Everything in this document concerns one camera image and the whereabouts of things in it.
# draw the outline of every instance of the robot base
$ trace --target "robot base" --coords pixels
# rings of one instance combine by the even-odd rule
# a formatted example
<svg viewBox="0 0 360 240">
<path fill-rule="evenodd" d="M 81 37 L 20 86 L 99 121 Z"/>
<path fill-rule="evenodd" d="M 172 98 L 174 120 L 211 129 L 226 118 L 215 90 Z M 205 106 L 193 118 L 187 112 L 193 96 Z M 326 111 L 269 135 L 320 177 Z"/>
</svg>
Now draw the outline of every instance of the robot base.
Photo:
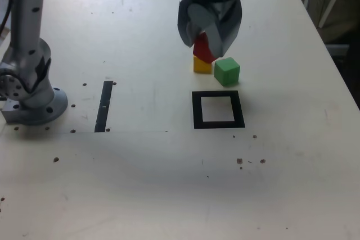
<svg viewBox="0 0 360 240">
<path fill-rule="evenodd" d="M 41 125 L 58 118 L 68 106 L 68 98 L 63 90 L 53 87 L 54 99 L 44 107 L 32 109 L 7 99 L 2 115 L 9 124 Z"/>
</svg>

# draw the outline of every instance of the white table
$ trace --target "white table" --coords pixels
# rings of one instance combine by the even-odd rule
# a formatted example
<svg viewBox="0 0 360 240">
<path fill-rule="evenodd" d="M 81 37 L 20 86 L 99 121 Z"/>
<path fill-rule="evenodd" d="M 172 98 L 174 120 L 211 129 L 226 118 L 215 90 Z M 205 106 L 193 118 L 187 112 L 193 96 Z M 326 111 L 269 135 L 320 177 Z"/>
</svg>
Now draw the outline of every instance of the white table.
<svg viewBox="0 0 360 240">
<path fill-rule="evenodd" d="M 2 120 L 1 239 L 358 239 L 360 113 L 301 0 L 242 0 L 226 56 L 246 128 L 226 130 L 193 129 L 191 91 L 224 88 L 192 72 L 179 1 L 44 0 L 51 82 L 76 107 Z"/>
</svg>

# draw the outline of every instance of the black square frame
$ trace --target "black square frame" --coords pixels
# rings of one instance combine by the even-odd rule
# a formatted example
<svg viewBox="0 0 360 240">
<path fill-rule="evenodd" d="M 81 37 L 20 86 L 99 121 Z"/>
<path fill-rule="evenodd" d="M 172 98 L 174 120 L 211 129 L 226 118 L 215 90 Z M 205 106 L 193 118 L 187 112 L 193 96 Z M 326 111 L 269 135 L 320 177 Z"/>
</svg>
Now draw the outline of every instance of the black square frame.
<svg viewBox="0 0 360 240">
<path fill-rule="evenodd" d="M 234 121 L 203 121 L 202 97 L 230 97 Z M 193 91 L 192 111 L 194 129 L 231 129 L 244 128 L 245 122 L 241 111 L 239 93 L 235 90 L 226 91 Z"/>
</svg>

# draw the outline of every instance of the yellow block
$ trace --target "yellow block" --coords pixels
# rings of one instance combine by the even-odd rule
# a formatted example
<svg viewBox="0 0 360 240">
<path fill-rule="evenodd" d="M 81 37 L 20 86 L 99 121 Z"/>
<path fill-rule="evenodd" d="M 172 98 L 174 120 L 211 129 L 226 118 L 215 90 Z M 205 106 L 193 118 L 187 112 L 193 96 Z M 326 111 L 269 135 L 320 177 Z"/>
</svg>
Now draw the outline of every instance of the yellow block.
<svg viewBox="0 0 360 240">
<path fill-rule="evenodd" d="M 193 71 L 195 73 L 212 73 L 212 65 L 200 60 L 196 56 L 193 56 Z"/>
</svg>

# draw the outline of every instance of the cube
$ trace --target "cube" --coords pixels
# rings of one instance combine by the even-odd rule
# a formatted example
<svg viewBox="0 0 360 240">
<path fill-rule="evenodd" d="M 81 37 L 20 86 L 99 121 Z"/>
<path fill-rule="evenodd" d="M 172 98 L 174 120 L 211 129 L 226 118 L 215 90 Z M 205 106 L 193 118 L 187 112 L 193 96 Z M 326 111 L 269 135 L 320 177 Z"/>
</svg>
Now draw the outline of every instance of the cube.
<svg viewBox="0 0 360 240">
<path fill-rule="evenodd" d="M 195 73 L 212 73 L 212 65 L 205 63 L 196 56 L 193 57 L 193 71 Z"/>
<path fill-rule="evenodd" d="M 195 39 L 193 55 L 209 64 L 217 59 L 212 55 L 209 49 L 208 36 L 206 36 L 205 32 Z"/>
<path fill-rule="evenodd" d="M 223 87 L 235 84 L 239 80 L 240 65 L 232 58 L 215 62 L 214 76 Z"/>
</svg>

